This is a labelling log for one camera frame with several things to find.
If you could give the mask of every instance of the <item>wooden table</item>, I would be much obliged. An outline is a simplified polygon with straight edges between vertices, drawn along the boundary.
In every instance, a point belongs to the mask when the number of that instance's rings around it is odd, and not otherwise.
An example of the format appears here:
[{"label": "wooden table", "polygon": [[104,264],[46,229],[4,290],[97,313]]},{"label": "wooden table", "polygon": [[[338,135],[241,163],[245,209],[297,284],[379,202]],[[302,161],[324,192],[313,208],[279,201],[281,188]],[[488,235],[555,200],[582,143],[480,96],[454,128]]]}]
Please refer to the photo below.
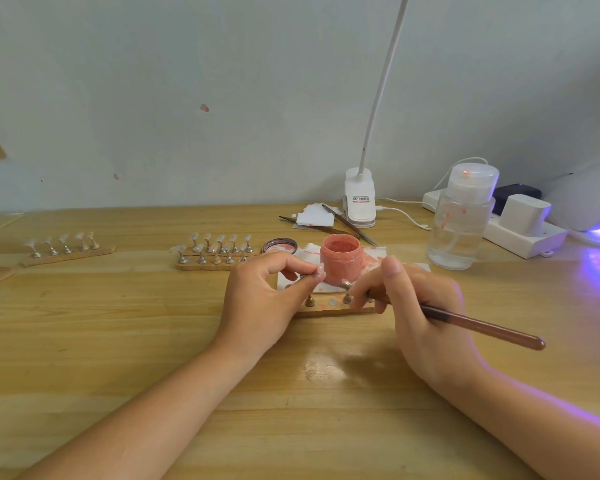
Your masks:
[{"label": "wooden table", "polygon": [[[23,269],[0,283],[0,479],[40,459],[193,355],[213,335],[226,272],[173,269],[198,231],[295,238],[302,205],[37,212],[0,228],[0,264],[24,240],[94,230],[108,256]],[[432,214],[410,206],[416,220]],[[369,234],[423,262],[428,234],[382,212]],[[543,352],[475,341],[492,365],[600,415],[600,249],[568,241],[524,261],[483,241],[453,273],[468,313],[542,336]],[[298,320],[211,416],[168,479],[535,478],[402,359],[392,314]]]}]

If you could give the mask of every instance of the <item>brown brush handle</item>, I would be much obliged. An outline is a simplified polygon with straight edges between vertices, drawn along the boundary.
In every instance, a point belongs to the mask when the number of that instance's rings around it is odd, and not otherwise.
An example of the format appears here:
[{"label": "brown brush handle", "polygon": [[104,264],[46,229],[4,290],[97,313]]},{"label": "brown brush handle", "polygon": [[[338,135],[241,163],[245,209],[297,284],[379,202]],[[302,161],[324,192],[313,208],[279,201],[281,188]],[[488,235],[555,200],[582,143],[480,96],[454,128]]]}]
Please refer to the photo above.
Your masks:
[{"label": "brown brush handle", "polygon": [[[391,300],[384,292],[384,289],[370,289],[367,291],[369,298],[391,304]],[[465,317],[457,313],[448,312],[435,306],[420,305],[422,313],[429,319],[439,320],[440,322],[450,323],[467,330],[476,331],[495,339],[501,339],[515,345],[526,347],[533,350],[543,350],[545,347],[544,340],[535,335],[529,335],[522,331],[513,330],[511,328],[496,325],[494,323],[483,322],[475,318]]]}]

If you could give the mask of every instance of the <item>fingernail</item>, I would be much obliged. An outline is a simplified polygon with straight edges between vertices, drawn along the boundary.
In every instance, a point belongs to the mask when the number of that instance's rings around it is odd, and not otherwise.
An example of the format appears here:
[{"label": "fingernail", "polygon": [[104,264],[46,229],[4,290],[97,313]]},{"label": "fingernail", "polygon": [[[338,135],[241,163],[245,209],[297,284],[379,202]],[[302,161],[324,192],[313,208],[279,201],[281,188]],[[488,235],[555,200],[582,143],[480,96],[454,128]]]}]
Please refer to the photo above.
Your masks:
[{"label": "fingernail", "polygon": [[382,260],[382,274],[385,276],[393,276],[402,271],[402,263],[395,256],[389,256]]}]

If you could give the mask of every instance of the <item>white wall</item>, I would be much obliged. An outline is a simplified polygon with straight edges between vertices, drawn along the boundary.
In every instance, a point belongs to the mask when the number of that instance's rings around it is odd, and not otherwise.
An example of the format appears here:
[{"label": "white wall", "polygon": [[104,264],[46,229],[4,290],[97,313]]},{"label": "white wall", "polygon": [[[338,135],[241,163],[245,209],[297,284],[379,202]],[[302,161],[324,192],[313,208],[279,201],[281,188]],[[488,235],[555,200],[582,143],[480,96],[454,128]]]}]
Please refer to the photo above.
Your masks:
[{"label": "white wall", "polygon": [[[0,210],[339,198],[399,1],[0,0]],[[409,1],[377,192],[472,155],[600,158],[600,0]]]}]

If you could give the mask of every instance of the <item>pink powder jar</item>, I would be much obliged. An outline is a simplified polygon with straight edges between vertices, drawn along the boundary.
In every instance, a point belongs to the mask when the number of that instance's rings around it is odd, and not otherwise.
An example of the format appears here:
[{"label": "pink powder jar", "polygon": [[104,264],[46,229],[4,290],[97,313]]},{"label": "pink powder jar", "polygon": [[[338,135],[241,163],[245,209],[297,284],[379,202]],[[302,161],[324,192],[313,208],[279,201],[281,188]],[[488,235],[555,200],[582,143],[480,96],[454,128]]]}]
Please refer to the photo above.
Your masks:
[{"label": "pink powder jar", "polygon": [[337,286],[342,280],[354,282],[360,277],[362,253],[360,241],[348,234],[328,236],[320,248],[320,262],[327,277],[324,282]]}]

